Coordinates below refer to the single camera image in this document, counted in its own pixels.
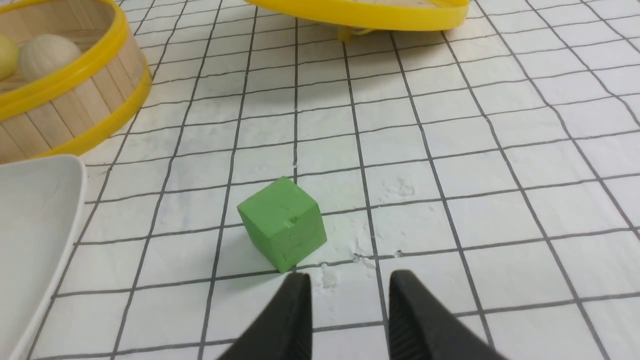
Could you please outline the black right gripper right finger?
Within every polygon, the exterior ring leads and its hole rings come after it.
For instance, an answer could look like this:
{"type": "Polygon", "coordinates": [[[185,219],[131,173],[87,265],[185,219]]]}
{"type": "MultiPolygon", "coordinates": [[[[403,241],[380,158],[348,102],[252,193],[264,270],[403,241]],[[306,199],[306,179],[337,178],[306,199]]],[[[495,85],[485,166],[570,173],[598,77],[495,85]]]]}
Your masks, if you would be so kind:
{"type": "Polygon", "coordinates": [[[503,360],[467,328],[409,269],[390,276],[388,350],[391,360],[503,360]]]}

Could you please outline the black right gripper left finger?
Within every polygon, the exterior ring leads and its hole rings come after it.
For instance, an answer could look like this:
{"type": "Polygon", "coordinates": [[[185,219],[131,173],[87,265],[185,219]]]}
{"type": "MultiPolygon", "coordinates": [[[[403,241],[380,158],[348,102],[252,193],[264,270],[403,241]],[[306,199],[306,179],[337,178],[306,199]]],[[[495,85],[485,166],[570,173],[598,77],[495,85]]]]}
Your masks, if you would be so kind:
{"type": "Polygon", "coordinates": [[[220,360],[311,360],[313,294],[310,275],[290,273],[220,360]]]}

